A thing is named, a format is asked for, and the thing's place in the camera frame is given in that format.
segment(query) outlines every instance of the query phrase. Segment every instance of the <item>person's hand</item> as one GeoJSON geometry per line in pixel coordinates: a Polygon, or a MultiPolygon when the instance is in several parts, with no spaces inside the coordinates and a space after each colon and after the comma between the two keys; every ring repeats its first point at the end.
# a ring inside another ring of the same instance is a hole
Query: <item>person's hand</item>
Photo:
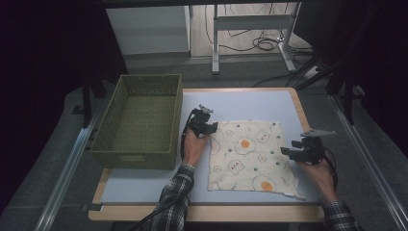
{"type": "Polygon", "coordinates": [[[309,179],[318,187],[324,202],[338,200],[333,186],[333,177],[329,164],[325,160],[314,166],[296,162],[307,174],[309,179]]]}
{"type": "Polygon", "coordinates": [[[189,128],[184,141],[184,159],[183,163],[195,167],[200,159],[202,152],[207,144],[209,136],[198,138],[189,128]]]}

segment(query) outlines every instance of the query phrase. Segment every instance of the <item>black cable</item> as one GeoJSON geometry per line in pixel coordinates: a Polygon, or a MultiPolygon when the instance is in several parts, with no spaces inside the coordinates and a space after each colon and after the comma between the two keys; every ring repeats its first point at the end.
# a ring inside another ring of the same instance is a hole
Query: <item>black cable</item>
{"type": "Polygon", "coordinates": [[[260,10],[258,10],[257,14],[259,14],[259,13],[261,12],[261,10],[262,10],[263,8],[265,8],[266,6],[267,6],[267,4],[264,3],[264,5],[262,6],[262,8],[261,8],[260,10]]]}
{"type": "MultiPolygon", "coordinates": [[[[315,62],[312,62],[311,64],[308,65],[308,67],[310,67],[310,66],[312,66],[312,65],[318,65],[317,62],[318,62],[318,60],[316,60],[315,62]]],[[[303,77],[303,76],[307,73],[307,71],[309,71],[309,69],[310,69],[310,68],[305,68],[305,70],[303,71],[301,77],[303,77]]],[[[296,88],[296,87],[297,87],[297,84],[298,84],[298,83],[300,82],[300,80],[302,79],[301,77],[298,78],[297,81],[294,83],[293,88],[296,88]]]]}
{"type": "Polygon", "coordinates": [[[333,187],[334,187],[334,191],[336,191],[337,189],[337,184],[339,182],[339,177],[337,175],[337,171],[336,171],[336,157],[334,156],[333,152],[328,149],[327,147],[324,148],[324,160],[327,162],[327,164],[330,166],[331,172],[332,172],[332,177],[333,177],[333,187]],[[327,156],[326,152],[330,153],[330,156],[333,158],[333,160],[330,159],[330,157],[327,156]]]}
{"type": "Polygon", "coordinates": [[[302,56],[302,57],[303,57],[303,56],[314,56],[314,55],[313,55],[313,54],[293,55],[293,61],[294,61],[295,63],[304,65],[304,64],[307,64],[307,62],[306,62],[306,63],[301,63],[299,60],[296,59],[296,57],[298,57],[298,56],[302,56]]]}
{"type": "Polygon", "coordinates": [[[316,52],[314,50],[297,50],[293,49],[291,47],[288,47],[288,50],[295,55],[305,55],[305,56],[317,56],[319,55],[319,52],[316,52]]]}
{"type": "Polygon", "coordinates": [[[293,47],[288,45],[288,48],[297,49],[297,50],[313,50],[313,47],[293,47]]]}
{"type": "Polygon", "coordinates": [[[269,14],[275,14],[275,8],[276,8],[277,3],[272,3],[270,6],[269,14]]]}
{"type": "MultiPolygon", "coordinates": [[[[194,111],[191,111],[191,113],[189,114],[189,118],[186,121],[186,125],[183,129],[183,133],[181,135],[181,144],[180,144],[180,153],[181,153],[181,159],[184,159],[184,143],[185,143],[185,139],[186,139],[186,135],[187,135],[187,130],[189,128],[189,123],[191,120],[192,115],[194,114],[194,111]]],[[[164,206],[157,208],[157,210],[153,211],[151,214],[149,214],[148,216],[146,216],[145,218],[143,218],[141,221],[139,221],[135,226],[133,226],[129,231],[136,231],[138,229],[143,230],[142,226],[148,222],[150,219],[152,219],[153,217],[157,216],[159,213],[161,213],[162,211],[168,209],[170,206],[174,205],[178,200],[180,200],[181,198],[183,198],[184,196],[186,196],[189,192],[191,192],[192,188],[194,187],[194,179],[191,179],[191,186],[182,194],[180,194],[179,196],[177,196],[173,201],[171,201],[168,204],[165,204],[164,206]]]]}
{"type": "Polygon", "coordinates": [[[283,30],[282,29],[277,29],[278,30],[278,32],[279,32],[279,39],[283,39],[284,38],[284,36],[283,36],[283,30]]]}
{"type": "Polygon", "coordinates": [[[294,75],[294,73],[292,73],[292,74],[286,74],[286,75],[273,76],[273,77],[271,77],[271,78],[268,78],[268,79],[259,81],[258,83],[252,85],[252,88],[256,88],[257,85],[260,85],[260,84],[262,84],[262,83],[264,83],[264,82],[271,81],[271,80],[278,79],[278,78],[288,77],[288,76],[291,76],[291,75],[294,75]]]}
{"type": "MultiPolygon", "coordinates": [[[[214,43],[212,42],[212,40],[210,39],[210,34],[208,33],[207,5],[205,5],[204,14],[205,14],[205,30],[206,30],[206,33],[207,33],[207,38],[208,38],[208,40],[209,40],[209,42],[210,42],[211,44],[214,44],[214,43]]],[[[260,35],[258,38],[255,38],[254,40],[252,40],[252,45],[253,45],[253,46],[250,47],[250,48],[247,48],[247,49],[236,49],[236,48],[233,48],[233,47],[230,47],[230,46],[226,46],[226,45],[219,45],[219,47],[224,47],[224,48],[227,48],[227,49],[231,49],[231,50],[235,50],[235,51],[240,51],[240,52],[249,51],[249,50],[252,50],[252,49],[257,48],[257,47],[258,47],[259,49],[263,50],[263,51],[273,50],[273,49],[278,45],[279,41],[276,40],[276,39],[273,39],[273,38],[262,38],[262,35],[264,34],[264,32],[265,32],[265,30],[263,30],[263,31],[261,32],[261,35],[260,35]],[[270,47],[270,48],[264,48],[264,47],[261,46],[262,44],[263,44],[263,45],[269,44],[269,45],[271,45],[271,47],[270,47]]]]}
{"type": "Polygon", "coordinates": [[[177,196],[173,201],[171,201],[170,203],[164,205],[163,207],[158,208],[157,210],[153,211],[151,214],[149,214],[148,216],[146,216],[145,218],[143,218],[141,221],[139,221],[135,226],[131,227],[129,229],[129,231],[136,231],[138,229],[143,230],[142,226],[148,222],[150,219],[152,219],[153,217],[157,216],[158,214],[160,214],[162,211],[168,209],[170,206],[174,205],[178,200],[182,199],[183,197],[185,197],[187,194],[189,194],[192,190],[192,188],[194,187],[194,179],[191,179],[191,185],[189,186],[189,188],[182,194],[180,194],[179,196],[177,196]]]}
{"type": "Polygon", "coordinates": [[[284,12],[284,13],[286,13],[286,10],[288,9],[288,6],[289,6],[289,3],[286,4],[286,8],[285,8],[285,12],[284,12]]]}
{"type": "MultiPolygon", "coordinates": [[[[232,4],[230,4],[230,11],[232,12],[232,15],[235,15],[235,12],[232,10],[232,4]]],[[[226,7],[226,4],[224,4],[224,13],[225,13],[225,16],[226,16],[226,15],[227,15],[227,7],[226,7]]],[[[243,32],[239,32],[239,33],[237,33],[237,34],[235,34],[235,35],[231,35],[230,30],[228,30],[228,34],[229,34],[231,37],[235,37],[235,36],[238,36],[238,35],[241,35],[241,34],[250,32],[250,31],[251,31],[251,30],[246,30],[246,31],[243,31],[243,32]]]]}
{"type": "Polygon", "coordinates": [[[313,64],[316,63],[316,61],[318,60],[318,57],[313,57],[312,59],[310,59],[305,65],[303,65],[294,76],[292,76],[288,82],[286,83],[285,87],[287,87],[289,85],[289,83],[294,79],[294,77],[296,77],[299,73],[304,73],[305,71],[308,70],[308,68],[310,66],[312,66],[313,64]]]}

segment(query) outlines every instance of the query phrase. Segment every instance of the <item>metal stand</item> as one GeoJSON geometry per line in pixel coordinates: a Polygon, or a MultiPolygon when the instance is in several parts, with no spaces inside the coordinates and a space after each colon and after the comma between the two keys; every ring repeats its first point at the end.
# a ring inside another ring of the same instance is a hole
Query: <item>metal stand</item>
{"type": "Polygon", "coordinates": [[[217,5],[214,5],[213,74],[219,74],[218,31],[265,29],[287,29],[278,46],[289,72],[295,72],[288,43],[299,6],[300,3],[297,2],[291,14],[218,16],[217,5]]]}

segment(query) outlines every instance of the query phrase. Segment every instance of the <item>aluminum rail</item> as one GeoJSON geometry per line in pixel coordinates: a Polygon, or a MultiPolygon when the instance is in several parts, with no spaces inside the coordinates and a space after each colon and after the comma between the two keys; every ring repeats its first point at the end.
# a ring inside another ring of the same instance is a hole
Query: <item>aluminum rail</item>
{"type": "Polygon", "coordinates": [[[35,231],[46,231],[50,230],[55,216],[60,209],[63,199],[68,189],[69,183],[71,182],[72,176],[75,173],[76,167],[81,160],[82,153],[84,152],[85,146],[92,132],[93,126],[99,117],[103,114],[102,112],[102,102],[97,100],[95,103],[94,117],[91,119],[89,126],[82,128],[76,142],[74,143],[71,152],[65,162],[64,168],[60,174],[60,177],[54,186],[54,190],[51,192],[49,199],[42,211],[41,216],[37,222],[35,231]]]}
{"type": "Polygon", "coordinates": [[[345,118],[343,113],[343,105],[338,98],[335,98],[332,95],[329,95],[330,100],[336,108],[337,115],[340,118],[342,125],[344,126],[347,134],[350,136],[354,146],[357,149],[357,152],[365,165],[372,182],[375,187],[378,189],[380,195],[382,196],[386,206],[390,210],[391,215],[393,216],[396,225],[399,230],[406,231],[408,230],[408,217],[402,206],[399,199],[396,197],[394,190],[388,184],[387,180],[384,178],[381,170],[378,168],[377,163],[371,157],[369,150],[361,139],[356,128],[348,123],[348,120],[345,118]]]}

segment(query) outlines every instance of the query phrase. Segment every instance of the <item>metal frame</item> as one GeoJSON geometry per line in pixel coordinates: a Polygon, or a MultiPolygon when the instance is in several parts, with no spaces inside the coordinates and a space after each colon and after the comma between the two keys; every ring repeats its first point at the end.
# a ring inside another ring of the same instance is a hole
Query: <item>metal frame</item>
{"type": "Polygon", "coordinates": [[[66,191],[68,189],[69,183],[75,173],[76,167],[81,160],[82,153],[85,150],[85,146],[89,139],[95,123],[98,121],[99,117],[103,115],[102,102],[100,100],[95,102],[95,112],[94,116],[91,118],[88,127],[81,129],[76,142],[74,143],[71,152],[65,162],[64,168],[60,174],[60,177],[51,192],[48,201],[42,211],[41,216],[38,219],[35,231],[40,230],[50,230],[54,219],[60,209],[61,203],[65,197],[66,191]]]}
{"type": "Polygon", "coordinates": [[[279,40],[278,47],[289,72],[295,72],[288,43],[299,6],[300,2],[296,2],[291,14],[218,16],[217,5],[214,5],[213,74],[219,74],[218,31],[264,29],[287,29],[284,38],[279,40]]]}
{"type": "Polygon", "coordinates": [[[357,153],[359,154],[364,166],[367,169],[367,172],[371,177],[372,182],[378,189],[378,192],[383,198],[384,203],[390,210],[390,214],[393,216],[398,229],[401,231],[408,230],[408,215],[402,203],[399,201],[394,190],[391,188],[390,184],[388,184],[387,180],[381,173],[380,168],[372,158],[369,149],[364,144],[364,141],[360,137],[357,129],[352,124],[350,124],[348,119],[344,116],[342,103],[337,97],[334,97],[333,95],[329,95],[328,97],[333,103],[340,122],[342,123],[345,131],[352,140],[357,153]]]}

